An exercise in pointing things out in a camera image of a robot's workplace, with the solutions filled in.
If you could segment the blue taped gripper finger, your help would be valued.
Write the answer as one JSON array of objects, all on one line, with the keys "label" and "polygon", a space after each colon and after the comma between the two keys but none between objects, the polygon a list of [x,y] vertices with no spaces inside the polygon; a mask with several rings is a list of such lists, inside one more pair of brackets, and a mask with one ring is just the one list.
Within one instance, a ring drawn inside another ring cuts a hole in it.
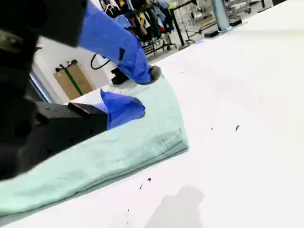
[{"label": "blue taped gripper finger", "polygon": [[0,31],[7,41],[0,65],[28,74],[39,37],[81,47],[109,59],[140,85],[161,76],[136,37],[89,0],[3,0]]},{"label": "blue taped gripper finger", "polygon": [[38,102],[34,128],[18,162],[18,175],[91,137],[145,116],[135,97],[100,92],[98,104]]}]

